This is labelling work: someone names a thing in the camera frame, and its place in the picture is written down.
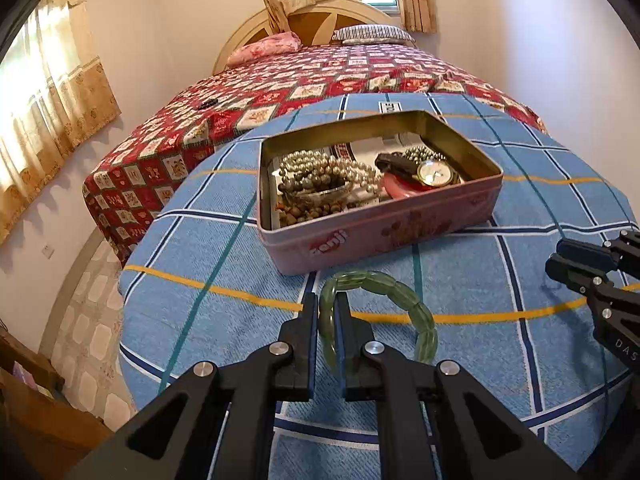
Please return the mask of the silver metal bangle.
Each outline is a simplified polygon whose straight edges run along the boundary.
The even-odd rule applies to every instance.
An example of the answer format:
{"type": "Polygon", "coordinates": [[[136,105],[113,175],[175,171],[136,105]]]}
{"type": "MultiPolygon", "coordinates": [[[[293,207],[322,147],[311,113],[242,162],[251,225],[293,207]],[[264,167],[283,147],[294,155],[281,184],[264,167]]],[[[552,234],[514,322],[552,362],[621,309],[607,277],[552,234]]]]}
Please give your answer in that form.
{"type": "Polygon", "coordinates": [[[352,192],[352,184],[344,183],[337,188],[304,188],[300,182],[281,182],[278,191],[282,200],[289,205],[317,207],[344,200],[352,192]]]}

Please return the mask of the pink metal tin box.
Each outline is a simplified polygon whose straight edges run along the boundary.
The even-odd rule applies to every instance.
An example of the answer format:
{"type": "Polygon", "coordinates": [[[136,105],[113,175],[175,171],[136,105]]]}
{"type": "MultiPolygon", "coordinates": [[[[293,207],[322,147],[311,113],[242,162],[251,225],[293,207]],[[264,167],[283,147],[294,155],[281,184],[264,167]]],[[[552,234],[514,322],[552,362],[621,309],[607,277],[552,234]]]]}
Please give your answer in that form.
{"type": "Polygon", "coordinates": [[[259,236],[277,269],[305,274],[357,261],[430,237],[459,231],[489,219],[503,172],[488,156],[426,110],[361,116],[270,136],[259,149],[259,236]],[[270,221],[268,169],[287,150],[313,150],[396,133],[414,133],[439,158],[417,164],[382,153],[375,166],[383,174],[414,179],[430,189],[417,196],[331,214],[274,230],[270,221]]]}

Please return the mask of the brown wooden furniture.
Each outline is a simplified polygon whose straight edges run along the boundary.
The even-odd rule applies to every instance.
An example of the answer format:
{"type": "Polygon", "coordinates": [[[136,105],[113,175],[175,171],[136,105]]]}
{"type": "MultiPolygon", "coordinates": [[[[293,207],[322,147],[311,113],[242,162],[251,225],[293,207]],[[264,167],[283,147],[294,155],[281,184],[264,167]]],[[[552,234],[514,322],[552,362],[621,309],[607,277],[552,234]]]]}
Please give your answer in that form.
{"type": "Polygon", "coordinates": [[[45,356],[1,331],[3,479],[62,479],[113,435],[65,400],[64,382],[45,356]]]}

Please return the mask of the pink bangle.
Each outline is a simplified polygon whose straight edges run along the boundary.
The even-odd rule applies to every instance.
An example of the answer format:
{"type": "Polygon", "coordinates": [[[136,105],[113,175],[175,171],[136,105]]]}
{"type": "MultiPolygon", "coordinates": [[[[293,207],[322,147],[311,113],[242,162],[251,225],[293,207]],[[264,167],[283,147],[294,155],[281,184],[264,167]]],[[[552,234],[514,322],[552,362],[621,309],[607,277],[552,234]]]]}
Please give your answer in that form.
{"type": "Polygon", "coordinates": [[[390,172],[383,174],[382,185],[385,192],[393,200],[403,200],[404,198],[417,196],[430,189],[417,180],[398,177],[390,172]]]}

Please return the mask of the red patterned bedspread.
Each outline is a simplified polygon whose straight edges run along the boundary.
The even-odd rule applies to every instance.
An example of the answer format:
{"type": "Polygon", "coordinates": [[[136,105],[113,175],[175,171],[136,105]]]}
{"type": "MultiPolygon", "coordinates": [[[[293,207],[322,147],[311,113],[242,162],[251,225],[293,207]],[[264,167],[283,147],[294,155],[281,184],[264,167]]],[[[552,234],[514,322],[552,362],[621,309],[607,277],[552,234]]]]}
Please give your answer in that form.
{"type": "Polygon", "coordinates": [[[303,47],[227,68],[179,92],[98,163],[82,195],[105,240],[125,262],[180,183],[218,146],[334,96],[430,91],[468,94],[538,130],[546,128],[527,105],[416,47],[303,47]],[[198,110],[213,98],[217,105],[198,110]]]}

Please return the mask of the small black object on bed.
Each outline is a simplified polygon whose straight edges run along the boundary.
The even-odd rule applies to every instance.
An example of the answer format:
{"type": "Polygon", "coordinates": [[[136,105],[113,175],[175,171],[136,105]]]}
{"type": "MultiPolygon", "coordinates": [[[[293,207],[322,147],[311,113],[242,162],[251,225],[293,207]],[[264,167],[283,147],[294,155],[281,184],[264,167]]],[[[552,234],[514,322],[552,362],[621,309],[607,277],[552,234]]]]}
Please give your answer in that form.
{"type": "Polygon", "coordinates": [[[208,108],[211,108],[217,104],[218,104],[218,100],[216,98],[209,99],[204,102],[201,102],[201,104],[198,106],[198,110],[207,110],[208,108]]]}

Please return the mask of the plaid checked pillow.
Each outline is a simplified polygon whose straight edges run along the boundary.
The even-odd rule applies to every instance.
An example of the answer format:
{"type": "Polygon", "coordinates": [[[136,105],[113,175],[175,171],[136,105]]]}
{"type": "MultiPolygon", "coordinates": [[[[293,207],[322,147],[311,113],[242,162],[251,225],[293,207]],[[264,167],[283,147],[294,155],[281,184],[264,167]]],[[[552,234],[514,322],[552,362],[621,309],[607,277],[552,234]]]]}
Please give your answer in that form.
{"type": "Polygon", "coordinates": [[[402,44],[414,46],[416,40],[408,32],[395,25],[362,24],[337,29],[332,44],[363,46],[364,44],[402,44]]]}

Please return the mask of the yellow side window curtain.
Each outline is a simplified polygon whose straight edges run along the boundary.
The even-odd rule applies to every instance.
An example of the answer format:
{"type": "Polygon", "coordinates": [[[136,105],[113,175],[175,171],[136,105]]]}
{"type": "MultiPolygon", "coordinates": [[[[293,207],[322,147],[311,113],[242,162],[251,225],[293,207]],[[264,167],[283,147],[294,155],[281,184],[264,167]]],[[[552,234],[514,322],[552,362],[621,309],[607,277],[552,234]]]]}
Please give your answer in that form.
{"type": "Polygon", "coordinates": [[[86,0],[40,0],[1,62],[1,238],[73,151],[120,115],[86,0]]]}

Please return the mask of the cream wooden headboard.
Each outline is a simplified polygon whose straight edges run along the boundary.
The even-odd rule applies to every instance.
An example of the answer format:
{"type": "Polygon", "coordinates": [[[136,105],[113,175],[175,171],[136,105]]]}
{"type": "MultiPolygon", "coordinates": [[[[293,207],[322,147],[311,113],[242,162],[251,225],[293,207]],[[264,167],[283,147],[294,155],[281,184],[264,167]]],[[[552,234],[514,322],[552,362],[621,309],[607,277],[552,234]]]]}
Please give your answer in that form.
{"type": "MultiPolygon", "coordinates": [[[[393,20],[374,6],[354,0],[323,0],[288,16],[288,26],[299,36],[305,47],[329,44],[337,29],[361,24],[391,25],[393,20]]],[[[226,68],[228,57],[237,48],[276,33],[266,9],[255,13],[220,49],[212,74],[216,75],[226,68]]]]}

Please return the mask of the pink floral pillow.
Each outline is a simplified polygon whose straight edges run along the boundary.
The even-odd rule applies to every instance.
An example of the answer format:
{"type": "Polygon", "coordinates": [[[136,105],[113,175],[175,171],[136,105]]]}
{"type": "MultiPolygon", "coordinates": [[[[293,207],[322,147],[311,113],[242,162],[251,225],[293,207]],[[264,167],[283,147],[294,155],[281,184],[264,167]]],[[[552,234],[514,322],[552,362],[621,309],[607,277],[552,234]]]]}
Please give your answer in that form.
{"type": "Polygon", "coordinates": [[[226,66],[235,68],[254,63],[261,58],[268,58],[268,56],[295,53],[302,47],[302,40],[295,32],[280,32],[280,34],[238,47],[228,56],[226,66]]]}

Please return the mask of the white wall socket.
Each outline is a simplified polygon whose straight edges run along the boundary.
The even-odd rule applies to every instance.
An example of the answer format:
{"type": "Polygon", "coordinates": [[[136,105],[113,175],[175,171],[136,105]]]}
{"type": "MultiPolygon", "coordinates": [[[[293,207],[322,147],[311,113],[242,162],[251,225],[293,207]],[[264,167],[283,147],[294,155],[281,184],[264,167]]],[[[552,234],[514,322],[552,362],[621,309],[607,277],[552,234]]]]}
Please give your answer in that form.
{"type": "Polygon", "coordinates": [[[43,248],[41,249],[41,252],[47,259],[50,259],[54,253],[54,249],[52,246],[46,245],[46,246],[43,246],[43,248]]]}

